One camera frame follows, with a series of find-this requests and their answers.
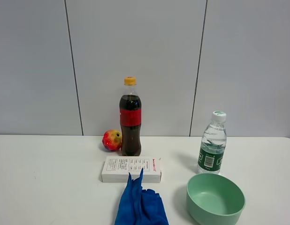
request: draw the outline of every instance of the dark soda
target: dark soda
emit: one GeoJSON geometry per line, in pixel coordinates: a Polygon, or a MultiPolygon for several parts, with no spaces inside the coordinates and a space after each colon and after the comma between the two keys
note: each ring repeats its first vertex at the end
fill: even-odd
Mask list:
{"type": "Polygon", "coordinates": [[[142,103],[133,87],[120,100],[120,125],[122,131],[123,156],[139,156],[141,154],[140,130],[142,103]]]}

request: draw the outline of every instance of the yellow bottle cap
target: yellow bottle cap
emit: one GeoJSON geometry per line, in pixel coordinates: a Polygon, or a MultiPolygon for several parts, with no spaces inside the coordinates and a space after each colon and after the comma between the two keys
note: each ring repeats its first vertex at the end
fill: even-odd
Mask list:
{"type": "Polygon", "coordinates": [[[134,76],[125,77],[124,85],[136,85],[136,78],[134,76]]]}

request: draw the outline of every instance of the green bowl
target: green bowl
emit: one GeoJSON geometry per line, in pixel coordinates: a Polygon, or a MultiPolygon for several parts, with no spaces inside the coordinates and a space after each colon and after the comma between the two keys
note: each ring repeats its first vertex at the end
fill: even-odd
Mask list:
{"type": "Polygon", "coordinates": [[[244,207],[241,189],[225,177],[202,173],[187,184],[187,210],[200,225],[235,225],[244,207]]]}

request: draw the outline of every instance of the barcode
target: barcode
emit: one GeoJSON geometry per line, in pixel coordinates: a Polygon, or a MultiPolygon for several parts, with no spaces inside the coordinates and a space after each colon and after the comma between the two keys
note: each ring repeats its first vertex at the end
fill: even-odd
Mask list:
{"type": "Polygon", "coordinates": [[[214,164],[214,158],[209,157],[209,156],[206,156],[205,166],[206,167],[209,167],[209,168],[212,168],[213,167],[213,164],[214,164]]]}

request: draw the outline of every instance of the plastic bottle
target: plastic bottle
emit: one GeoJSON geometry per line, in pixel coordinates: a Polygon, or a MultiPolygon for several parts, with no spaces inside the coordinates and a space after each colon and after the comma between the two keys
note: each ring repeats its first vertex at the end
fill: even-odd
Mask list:
{"type": "Polygon", "coordinates": [[[123,156],[139,156],[141,154],[141,100],[136,92],[136,78],[124,79],[125,91],[120,100],[120,125],[122,131],[123,156]]]}
{"type": "Polygon", "coordinates": [[[198,173],[219,173],[226,146],[226,113],[215,111],[201,139],[198,173]]]}

